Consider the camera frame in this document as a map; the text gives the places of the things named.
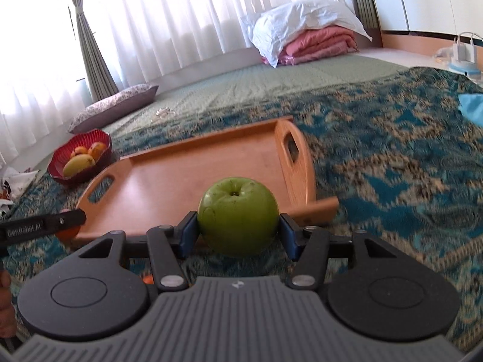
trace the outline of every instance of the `white pillow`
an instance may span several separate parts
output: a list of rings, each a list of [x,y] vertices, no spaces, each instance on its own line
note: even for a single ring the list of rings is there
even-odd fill
[[[241,21],[250,41],[273,67],[277,66],[283,47],[303,30],[338,25],[373,40],[356,15],[339,1],[288,3],[267,12],[247,15]]]

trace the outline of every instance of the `green apple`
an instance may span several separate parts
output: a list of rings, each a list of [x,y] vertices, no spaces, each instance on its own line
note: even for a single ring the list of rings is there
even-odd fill
[[[214,251],[231,257],[255,255],[273,240],[277,201],[265,185],[248,178],[223,179],[200,201],[198,225]]]

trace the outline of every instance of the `bed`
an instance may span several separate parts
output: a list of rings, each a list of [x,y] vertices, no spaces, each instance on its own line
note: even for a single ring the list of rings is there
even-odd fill
[[[122,156],[292,115],[312,152],[318,198],[336,195],[341,202],[330,231],[345,235],[364,228],[452,282],[462,306],[447,337],[468,351],[483,337],[483,130],[463,119],[457,95],[478,92],[450,72],[352,55],[225,74],[163,94],[106,130]],[[177,114],[160,119],[155,112],[161,107]],[[85,187],[67,190],[44,174],[11,217],[74,208]],[[14,277],[14,302],[26,279],[68,254],[55,237],[9,252],[5,267]],[[331,260],[329,267],[327,281],[345,270],[345,262]],[[284,278],[292,263],[274,242],[244,260],[199,251],[182,268],[190,282],[199,275]],[[131,270],[144,275],[149,266],[132,261]]]

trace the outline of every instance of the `human hand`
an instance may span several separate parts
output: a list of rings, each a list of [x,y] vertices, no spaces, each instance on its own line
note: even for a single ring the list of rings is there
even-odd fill
[[[10,274],[0,271],[0,337],[14,337],[17,332],[15,310],[11,304]]]

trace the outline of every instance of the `wooden tray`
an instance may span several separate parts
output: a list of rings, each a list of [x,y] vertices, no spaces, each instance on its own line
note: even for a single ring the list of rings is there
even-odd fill
[[[111,230],[145,234],[160,224],[177,225],[197,210],[206,189],[230,176],[267,186],[280,212],[300,225],[329,222],[336,197],[315,201],[315,172],[303,134],[291,118],[230,128],[121,158],[89,184],[78,201],[86,223],[73,239],[89,243]],[[114,181],[97,203],[88,199],[100,182]]]

